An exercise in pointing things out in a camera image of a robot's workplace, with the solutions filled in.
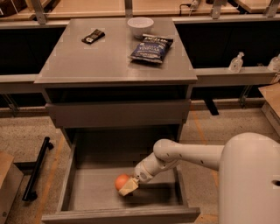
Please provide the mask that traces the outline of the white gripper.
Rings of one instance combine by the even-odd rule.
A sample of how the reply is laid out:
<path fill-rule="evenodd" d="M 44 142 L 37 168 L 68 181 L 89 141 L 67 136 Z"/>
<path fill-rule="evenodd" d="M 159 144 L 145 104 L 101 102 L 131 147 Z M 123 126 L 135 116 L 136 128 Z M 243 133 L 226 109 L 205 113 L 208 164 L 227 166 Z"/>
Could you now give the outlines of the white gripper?
<path fill-rule="evenodd" d="M 148 157 L 139 162 L 133 173 L 134 178 L 129 178 L 127 183 L 118 191 L 120 195 L 125 196 L 138 188 L 139 183 L 148 183 L 160 172 L 165 172 L 177 165 L 177 160 L 165 162 L 151 153 Z"/>

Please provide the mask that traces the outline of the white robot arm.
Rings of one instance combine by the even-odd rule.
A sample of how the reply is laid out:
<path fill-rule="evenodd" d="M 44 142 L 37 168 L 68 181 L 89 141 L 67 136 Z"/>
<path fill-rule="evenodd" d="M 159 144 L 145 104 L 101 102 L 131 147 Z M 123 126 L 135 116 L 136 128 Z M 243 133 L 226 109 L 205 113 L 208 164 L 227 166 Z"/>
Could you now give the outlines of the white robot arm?
<path fill-rule="evenodd" d="M 219 224 L 280 224 L 280 143 L 242 133 L 223 145 L 155 142 L 153 152 L 132 175 L 122 174 L 115 189 L 125 196 L 179 161 L 219 173 Z"/>

